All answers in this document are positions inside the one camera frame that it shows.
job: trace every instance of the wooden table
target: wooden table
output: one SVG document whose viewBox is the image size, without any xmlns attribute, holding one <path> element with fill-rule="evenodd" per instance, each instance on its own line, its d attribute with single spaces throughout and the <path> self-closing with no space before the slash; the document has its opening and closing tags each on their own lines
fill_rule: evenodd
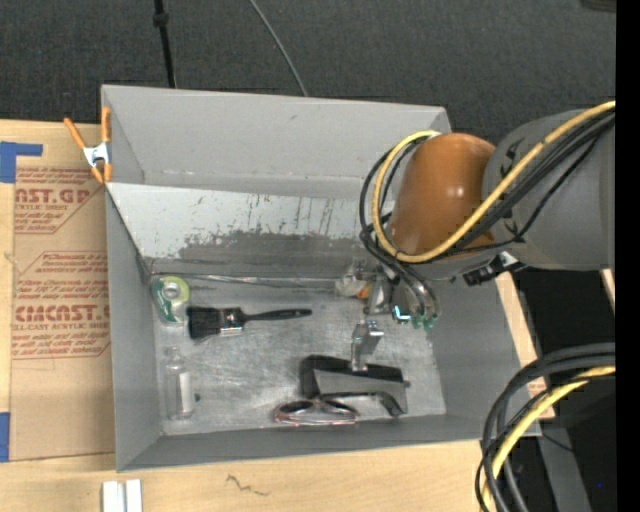
<svg viewBox="0 0 640 512">
<path fill-rule="evenodd" d="M 97 143 L 99 130 L 81 126 Z M 62 123 L 0 121 L 0 140 L 45 144 L 25 165 L 73 162 L 79 151 Z M 14 186 L 0 184 L 0 412 L 10 410 L 9 372 Z M 535 357 L 510 275 L 499 290 L 523 364 Z M 0 510 L 99 510 L 107 480 L 142 479 L 145 511 L 477 510 L 477 441 L 409 448 L 115 473 L 113 454 L 0 464 Z"/>
</svg>

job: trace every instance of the clear glass bottle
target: clear glass bottle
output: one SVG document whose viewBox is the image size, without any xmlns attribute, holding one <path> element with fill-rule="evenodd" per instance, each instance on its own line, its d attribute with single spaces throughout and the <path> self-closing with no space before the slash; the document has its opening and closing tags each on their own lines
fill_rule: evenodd
<svg viewBox="0 0 640 512">
<path fill-rule="evenodd" d="M 184 420 L 193 415 L 195 396 L 191 383 L 191 372 L 180 348 L 173 346 L 167 349 L 167 360 L 164 365 L 165 403 L 167 416 L 171 420 Z"/>
</svg>

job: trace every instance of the black tool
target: black tool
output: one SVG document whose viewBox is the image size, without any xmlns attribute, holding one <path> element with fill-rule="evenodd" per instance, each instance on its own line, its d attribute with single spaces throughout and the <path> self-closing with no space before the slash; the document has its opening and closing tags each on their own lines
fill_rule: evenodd
<svg viewBox="0 0 640 512">
<path fill-rule="evenodd" d="M 201 340 L 214 334 L 238 334 L 244 329 L 244 324 L 250 320 L 289 320 L 310 314 L 310 309 L 278 309 L 257 315 L 247 315 L 240 308 L 217 309 L 203 306 L 187 308 L 189 336 L 193 340 Z"/>
<path fill-rule="evenodd" d="M 378 364 L 353 371 L 351 363 L 337 357 L 311 355 L 300 364 L 302 394 L 306 398 L 377 396 L 391 416 L 407 414 L 407 382 L 402 370 Z"/>
</svg>

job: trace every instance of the floor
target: floor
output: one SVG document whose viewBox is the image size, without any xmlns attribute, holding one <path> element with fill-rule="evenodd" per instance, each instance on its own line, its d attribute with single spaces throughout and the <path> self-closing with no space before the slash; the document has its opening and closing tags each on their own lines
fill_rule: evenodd
<svg viewBox="0 0 640 512">
<path fill-rule="evenodd" d="M 249 0 L 164 4 L 178 87 L 302 94 Z M 101 84 L 167 86 L 151 0 L 26 5 L 1 3 L 0 117 L 96 122 Z M 579 0 L 257 5 L 309 95 L 441 105 L 455 130 L 494 143 L 527 121 L 616 95 L 617 15 Z M 515 277 L 543 352 L 615 339 L 597 273 L 527 269 Z M 570 429 L 594 511 L 617 509 L 615 420 L 611 399 Z M 549 510 L 535 446 L 516 457 L 533 486 L 531 509 Z"/>
</svg>

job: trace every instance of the brush handle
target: brush handle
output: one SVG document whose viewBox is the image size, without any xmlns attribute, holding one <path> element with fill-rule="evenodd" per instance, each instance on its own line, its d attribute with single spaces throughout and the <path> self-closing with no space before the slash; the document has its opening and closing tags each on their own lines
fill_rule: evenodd
<svg viewBox="0 0 640 512">
<path fill-rule="evenodd" d="M 310 309 L 278 309 L 266 311 L 257 315 L 245 315 L 244 320 L 289 320 L 291 318 L 302 318 L 312 313 Z"/>
</svg>

